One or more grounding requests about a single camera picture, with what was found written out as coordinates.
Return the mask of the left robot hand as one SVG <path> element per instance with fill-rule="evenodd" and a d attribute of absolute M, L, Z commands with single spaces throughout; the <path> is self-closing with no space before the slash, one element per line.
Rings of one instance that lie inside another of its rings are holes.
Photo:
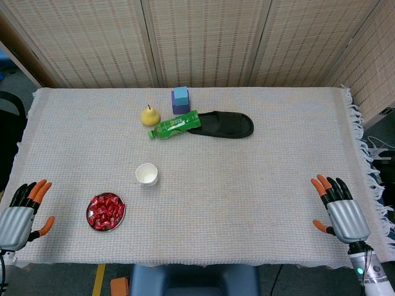
<path fill-rule="evenodd" d="M 19 251 L 28 242 L 45 236 L 51 230 L 54 216 L 50 216 L 41 229 L 32 230 L 38 209 L 51 186 L 52 183 L 42 179 L 37 183 L 23 184 L 16 190 L 10 205 L 0 215 L 1 255 Z"/>

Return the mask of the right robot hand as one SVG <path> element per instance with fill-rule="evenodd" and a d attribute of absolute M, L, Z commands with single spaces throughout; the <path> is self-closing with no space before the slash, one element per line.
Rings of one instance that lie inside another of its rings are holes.
<path fill-rule="evenodd" d="M 336 236 L 345 244 L 366 241 L 370 229 L 346 183 L 340 178 L 332 179 L 323 175 L 317 175 L 310 182 L 318 192 L 331 222 L 326 226 L 319 220 L 313 220 L 314 226 L 321 232 Z"/>

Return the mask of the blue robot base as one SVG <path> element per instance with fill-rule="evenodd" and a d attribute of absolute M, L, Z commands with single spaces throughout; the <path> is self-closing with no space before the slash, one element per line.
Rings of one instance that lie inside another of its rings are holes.
<path fill-rule="evenodd" d="M 261 296 L 255 266 L 135 265 L 129 296 Z"/>

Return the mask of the white paper cup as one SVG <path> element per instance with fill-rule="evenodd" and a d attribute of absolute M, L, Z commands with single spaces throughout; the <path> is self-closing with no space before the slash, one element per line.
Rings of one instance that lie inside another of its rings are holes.
<path fill-rule="evenodd" d="M 135 171 L 136 179 L 144 186 L 153 186 L 158 181 L 158 169 L 151 163 L 141 164 Z"/>

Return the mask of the black box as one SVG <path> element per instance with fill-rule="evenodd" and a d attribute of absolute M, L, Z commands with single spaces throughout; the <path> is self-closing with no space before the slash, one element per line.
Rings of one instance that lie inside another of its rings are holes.
<path fill-rule="evenodd" d="M 395 160 L 374 160 L 373 168 L 380 185 L 395 184 Z"/>

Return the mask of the black chair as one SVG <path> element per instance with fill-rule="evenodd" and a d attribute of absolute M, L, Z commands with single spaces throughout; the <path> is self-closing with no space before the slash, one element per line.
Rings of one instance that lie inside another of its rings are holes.
<path fill-rule="evenodd" d="M 15 95 L 0 91 L 0 100 L 12 103 L 18 114 L 0 109 L 0 192 L 4 191 L 9 181 L 14 157 L 22 140 L 27 125 L 27 116 L 23 102 Z"/>

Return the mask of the white woven tablecloth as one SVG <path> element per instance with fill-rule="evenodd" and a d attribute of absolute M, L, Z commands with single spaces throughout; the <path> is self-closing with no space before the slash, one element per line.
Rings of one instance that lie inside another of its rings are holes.
<path fill-rule="evenodd" d="M 51 89 L 34 94 L 0 214 L 24 183 L 46 179 L 33 228 L 47 235 L 17 253 L 32 263 L 299 264 L 349 266 L 347 245 L 313 220 L 330 219 L 310 180 L 341 178 L 360 205 L 381 261 L 395 261 L 394 226 L 379 203 L 347 88 L 192 88 L 200 113 L 240 112 L 242 139 L 181 133 L 150 139 L 151 104 L 172 117 L 164 88 Z M 136 169 L 151 163 L 158 181 Z"/>

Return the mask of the orange block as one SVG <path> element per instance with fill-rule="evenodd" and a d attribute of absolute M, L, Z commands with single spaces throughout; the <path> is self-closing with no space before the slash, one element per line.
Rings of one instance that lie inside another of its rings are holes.
<path fill-rule="evenodd" d="M 129 280 L 127 277 L 118 277 L 110 281 L 111 296 L 128 296 Z"/>

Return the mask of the woven folding screen panel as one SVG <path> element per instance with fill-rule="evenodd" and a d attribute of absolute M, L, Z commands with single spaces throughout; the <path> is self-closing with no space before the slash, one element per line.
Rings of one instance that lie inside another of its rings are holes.
<path fill-rule="evenodd" d="M 272 0 L 140 0 L 159 86 L 247 86 Z"/>
<path fill-rule="evenodd" d="M 378 1 L 323 85 L 350 88 L 366 128 L 395 108 L 395 0 Z"/>
<path fill-rule="evenodd" d="M 58 87 L 157 84 L 139 0 L 0 0 L 0 13 Z"/>
<path fill-rule="evenodd" d="M 379 0 L 268 0 L 249 86 L 320 86 Z"/>

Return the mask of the black slipper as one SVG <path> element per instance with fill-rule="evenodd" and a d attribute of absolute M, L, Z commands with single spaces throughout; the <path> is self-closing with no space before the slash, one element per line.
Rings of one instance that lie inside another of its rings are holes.
<path fill-rule="evenodd" d="M 213 111 L 199 113 L 201 126 L 189 129 L 191 134 L 214 138 L 241 139 L 254 132 L 254 123 L 249 116 L 238 112 Z"/>

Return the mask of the brown wooden board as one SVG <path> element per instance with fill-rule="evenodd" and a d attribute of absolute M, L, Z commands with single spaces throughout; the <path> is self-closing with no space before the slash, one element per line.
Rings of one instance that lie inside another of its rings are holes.
<path fill-rule="evenodd" d="M 44 63 L 22 39 L 13 24 L 0 11 L 0 49 L 39 88 L 59 88 L 56 80 Z"/>

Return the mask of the yellow pear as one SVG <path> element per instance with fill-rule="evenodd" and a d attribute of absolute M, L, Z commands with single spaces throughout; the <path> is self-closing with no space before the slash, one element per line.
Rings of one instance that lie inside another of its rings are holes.
<path fill-rule="evenodd" d="M 147 107 L 141 112 L 141 122 L 145 126 L 155 126 L 160 122 L 160 113 L 152 108 L 149 104 Z"/>

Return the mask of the green plastic bottle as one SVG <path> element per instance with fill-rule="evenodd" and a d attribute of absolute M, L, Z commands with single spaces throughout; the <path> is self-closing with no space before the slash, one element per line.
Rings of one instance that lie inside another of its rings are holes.
<path fill-rule="evenodd" d="M 150 139 L 167 139 L 185 131 L 201 126 L 198 112 L 192 110 L 186 114 L 158 123 L 149 132 Z"/>

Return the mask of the purple foam cube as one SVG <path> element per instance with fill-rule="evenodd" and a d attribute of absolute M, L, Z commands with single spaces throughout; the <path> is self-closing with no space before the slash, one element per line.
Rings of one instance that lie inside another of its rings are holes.
<path fill-rule="evenodd" d="M 172 111 L 173 111 L 173 114 L 181 115 L 184 113 L 188 113 L 190 110 L 191 110 L 190 101 L 188 101 L 188 103 L 186 105 L 176 105 L 175 95 L 174 95 L 174 92 L 172 91 Z"/>

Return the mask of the light blue foam cube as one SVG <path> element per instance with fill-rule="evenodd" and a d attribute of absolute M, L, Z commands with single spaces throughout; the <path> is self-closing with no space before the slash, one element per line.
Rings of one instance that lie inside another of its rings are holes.
<path fill-rule="evenodd" d="M 189 92 L 186 86 L 174 88 L 172 95 L 174 105 L 181 106 L 189 104 Z"/>

